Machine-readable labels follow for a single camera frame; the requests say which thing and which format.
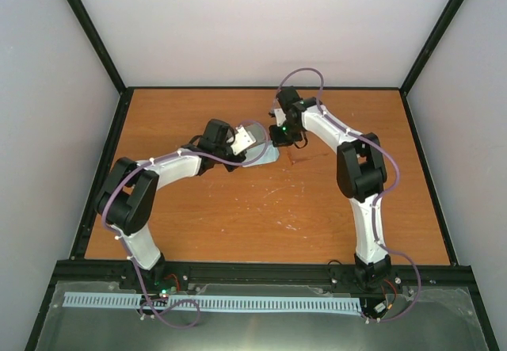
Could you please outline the pink glasses case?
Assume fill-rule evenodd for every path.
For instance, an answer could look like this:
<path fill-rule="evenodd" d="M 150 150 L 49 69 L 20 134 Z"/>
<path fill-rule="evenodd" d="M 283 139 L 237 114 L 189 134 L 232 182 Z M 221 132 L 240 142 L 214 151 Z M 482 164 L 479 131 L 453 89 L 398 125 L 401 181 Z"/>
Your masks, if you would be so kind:
<path fill-rule="evenodd" d="M 241 124 L 247 131 L 249 131 L 256 139 L 256 143 L 251 146 L 257 146 L 263 143 L 267 143 L 265 129 L 260 124 Z"/>

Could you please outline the light blue cleaning cloth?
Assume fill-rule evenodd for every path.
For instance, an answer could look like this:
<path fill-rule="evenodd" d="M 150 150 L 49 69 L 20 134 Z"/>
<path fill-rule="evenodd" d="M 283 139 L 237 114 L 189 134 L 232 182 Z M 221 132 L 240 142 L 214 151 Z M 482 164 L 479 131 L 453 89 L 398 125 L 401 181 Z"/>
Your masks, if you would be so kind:
<path fill-rule="evenodd" d="M 246 150 L 246 160 L 243 167 L 261 166 L 274 163 L 280 157 L 280 152 L 271 142 L 263 143 Z"/>

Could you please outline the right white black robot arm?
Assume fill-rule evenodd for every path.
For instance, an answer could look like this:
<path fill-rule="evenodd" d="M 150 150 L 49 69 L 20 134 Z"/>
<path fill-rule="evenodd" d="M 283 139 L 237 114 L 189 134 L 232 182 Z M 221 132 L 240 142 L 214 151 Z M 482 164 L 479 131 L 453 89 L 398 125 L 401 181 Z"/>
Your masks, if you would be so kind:
<path fill-rule="evenodd" d="M 349 199 L 356 229 L 354 275 L 360 289 L 368 291 L 391 270 L 391 257 L 383 237 L 381 194 L 387 169 L 379 139 L 351 129 L 332 115 L 315 97 L 303 99 L 293 87 L 276 94 L 279 104 L 270 113 L 274 147 L 307 144 L 307 133 L 320 138 L 337 157 L 337 186 Z"/>

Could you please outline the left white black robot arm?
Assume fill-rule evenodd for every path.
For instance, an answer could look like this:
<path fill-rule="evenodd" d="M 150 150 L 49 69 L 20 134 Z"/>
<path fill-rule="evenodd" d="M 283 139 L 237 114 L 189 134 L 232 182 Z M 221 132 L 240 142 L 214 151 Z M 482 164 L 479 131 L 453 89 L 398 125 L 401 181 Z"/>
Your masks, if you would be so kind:
<path fill-rule="evenodd" d="M 145 288 L 159 288 L 166 275 L 166 260 L 148 225 L 156 192 L 175 181 L 200 176 L 216 164 L 228 171 L 238 168 L 246 152 L 236 151 L 234 145 L 243 133 L 241 127 L 212 119 L 203 134 L 171 154 L 138 162 L 123 157 L 114 164 L 98 193 L 95 210 L 128 260 L 138 266 L 136 278 Z"/>

